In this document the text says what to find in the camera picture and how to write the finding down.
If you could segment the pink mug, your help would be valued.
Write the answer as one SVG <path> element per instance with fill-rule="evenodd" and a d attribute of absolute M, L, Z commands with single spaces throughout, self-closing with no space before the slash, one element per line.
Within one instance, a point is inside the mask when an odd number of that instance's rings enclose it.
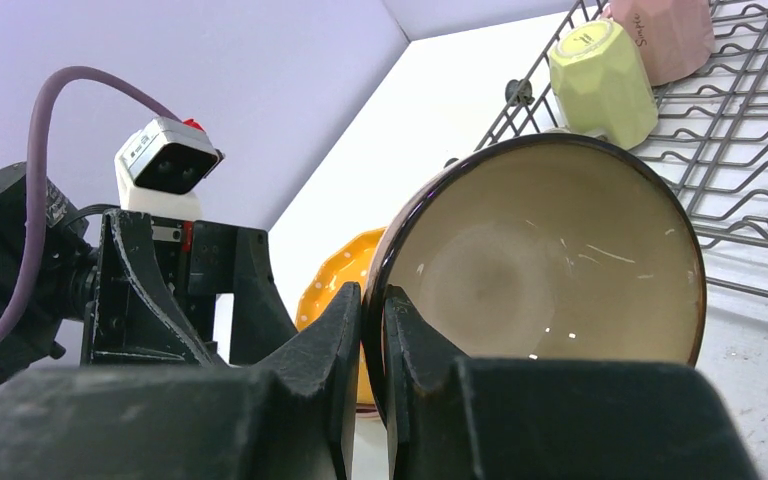
<path fill-rule="evenodd" d="M 707 0 L 615 0 L 603 16 L 631 36 L 653 86 L 690 76 L 715 50 Z"/>

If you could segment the grey wire dish rack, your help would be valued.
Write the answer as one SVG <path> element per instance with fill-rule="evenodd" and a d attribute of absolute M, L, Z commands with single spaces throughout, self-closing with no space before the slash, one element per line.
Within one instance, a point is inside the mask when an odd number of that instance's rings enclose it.
<path fill-rule="evenodd" d="M 683 204 L 708 282 L 768 299 L 768 1 L 714 1 L 715 47 L 654 91 L 659 121 L 635 154 Z"/>

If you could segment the brown ceramic bowl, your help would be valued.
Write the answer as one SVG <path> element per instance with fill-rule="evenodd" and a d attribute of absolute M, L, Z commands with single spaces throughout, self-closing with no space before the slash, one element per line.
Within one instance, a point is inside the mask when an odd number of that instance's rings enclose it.
<path fill-rule="evenodd" d="M 378 407 L 389 287 L 473 357 L 692 366 L 706 322 L 703 253 L 676 195 L 632 153 L 569 133 L 453 162 L 384 229 L 362 337 Z"/>

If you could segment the pale yellow mug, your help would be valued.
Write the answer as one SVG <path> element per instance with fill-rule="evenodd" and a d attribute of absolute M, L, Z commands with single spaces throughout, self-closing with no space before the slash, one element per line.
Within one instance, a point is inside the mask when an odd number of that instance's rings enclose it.
<path fill-rule="evenodd" d="M 630 150 L 656 127 L 658 110 L 640 53 L 618 23 L 597 19 L 575 27 L 550 49 L 548 61 L 569 130 L 599 131 Z"/>

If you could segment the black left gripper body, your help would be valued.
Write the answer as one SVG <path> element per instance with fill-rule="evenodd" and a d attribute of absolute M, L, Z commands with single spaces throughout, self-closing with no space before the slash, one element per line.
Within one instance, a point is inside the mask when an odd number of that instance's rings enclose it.
<path fill-rule="evenodd" d="M 160 273 L 164 287 L 175 298 L 190 324 L 212 332 L 216 297 L 233 296 L 233 271 L 239 228 L 209 221 L 184 221 L 132 211 L 103 211 L 99 246 L 92 250 L 72 280 L 72 318 L 89 318 L 88 304 L 97 299 L 103 258 L 120 251 L 107 238 L 119 226 L 126 234 L 121 247 L 140 253 Z"/>

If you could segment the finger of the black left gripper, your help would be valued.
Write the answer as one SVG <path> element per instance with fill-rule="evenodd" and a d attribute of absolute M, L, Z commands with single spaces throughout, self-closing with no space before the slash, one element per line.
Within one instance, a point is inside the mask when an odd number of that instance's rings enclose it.
<path fill-rule="evenodd" d="M 97 299 L 88 304 L 84 365 L 174 364 L 222 366 L 212 332 L 199 332 L 140 253 L 124 250 L 119 226 L 107 238 L 120 251 L 103 258 Z"/>
<path fill-rule="evenodd" d="M 237 230 L 232 293 L 232 365 L 255 364 L 296 335 L 275 285 L 266 231 Z"/>

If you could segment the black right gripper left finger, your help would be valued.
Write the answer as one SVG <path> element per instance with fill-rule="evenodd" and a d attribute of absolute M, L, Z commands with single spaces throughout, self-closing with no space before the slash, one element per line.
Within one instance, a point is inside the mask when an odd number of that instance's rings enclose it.
<path fill-rule="evenodd" d="M 0 394 L 0 479 L 347 479 L 361 289 L 244 367 L 34 369 Z"/>

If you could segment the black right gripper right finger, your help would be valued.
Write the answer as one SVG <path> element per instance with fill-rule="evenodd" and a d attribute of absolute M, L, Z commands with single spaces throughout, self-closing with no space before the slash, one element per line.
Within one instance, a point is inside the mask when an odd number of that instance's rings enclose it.
<path fill-rule="evenodd" d="M 472 358 L 407 294 L 383 304 L 394 479 L 755 479 L 697 371 L 645 362 Z"/>

